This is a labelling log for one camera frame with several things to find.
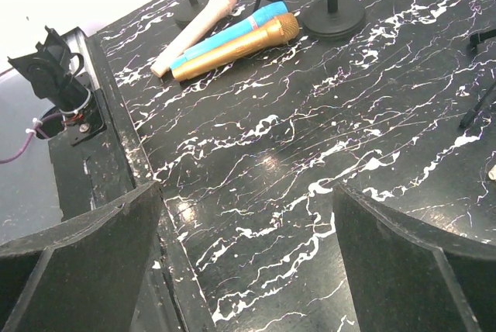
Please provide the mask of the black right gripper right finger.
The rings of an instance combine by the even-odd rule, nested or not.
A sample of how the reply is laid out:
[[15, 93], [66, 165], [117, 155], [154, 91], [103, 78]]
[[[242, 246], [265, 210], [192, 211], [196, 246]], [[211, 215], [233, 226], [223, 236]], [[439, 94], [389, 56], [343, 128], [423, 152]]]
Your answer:
[[362, 331], [493, 331], [495, 247], [392, 209], [348, 185], [332, 194]]

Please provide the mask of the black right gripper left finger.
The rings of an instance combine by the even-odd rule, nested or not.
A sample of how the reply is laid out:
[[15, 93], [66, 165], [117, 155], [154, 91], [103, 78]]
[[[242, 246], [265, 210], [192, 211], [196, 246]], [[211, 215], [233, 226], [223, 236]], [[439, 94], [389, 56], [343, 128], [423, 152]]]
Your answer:
[[162, 206], [149, 182], [1, 246], [3, 331], [128, 331]]

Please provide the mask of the black round-base clamp stand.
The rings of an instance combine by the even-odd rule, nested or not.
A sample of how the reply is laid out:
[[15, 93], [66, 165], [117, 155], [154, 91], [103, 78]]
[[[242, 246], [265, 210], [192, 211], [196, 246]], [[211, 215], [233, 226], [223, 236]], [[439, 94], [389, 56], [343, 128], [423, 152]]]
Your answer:
[[301, 21], [310, 36], [342, 42], [365, 27], [366, 11], [357, 0], [319, 0], [303, 12]]

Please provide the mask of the gold toy microphone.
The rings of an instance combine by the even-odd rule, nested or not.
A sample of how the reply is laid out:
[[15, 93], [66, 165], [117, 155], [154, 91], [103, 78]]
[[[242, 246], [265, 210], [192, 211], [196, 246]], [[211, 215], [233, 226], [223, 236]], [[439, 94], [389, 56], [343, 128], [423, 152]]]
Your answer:
[[171, 73], [175, 80], [185, 81], [212, 71], [269, 47], [276, 47], [294, 39], [299, 32], [298, 21], [293, 13], [275, 16], [259, 29], [255, 29], [209, 52], [183, 63]]

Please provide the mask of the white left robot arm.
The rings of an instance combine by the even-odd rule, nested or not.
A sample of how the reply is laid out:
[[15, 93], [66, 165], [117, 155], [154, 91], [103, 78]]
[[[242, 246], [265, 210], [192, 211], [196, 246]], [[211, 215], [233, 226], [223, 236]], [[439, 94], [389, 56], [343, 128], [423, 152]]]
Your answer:
[[83, 54], [71, 51], [55, 29], [45, 30], [46, 39], [36, 44], [36, 52], [8, 62], [31, 84], [36, 97], [54, 105], [70, 145], [76, 146], [105, 130], [102, 106]]

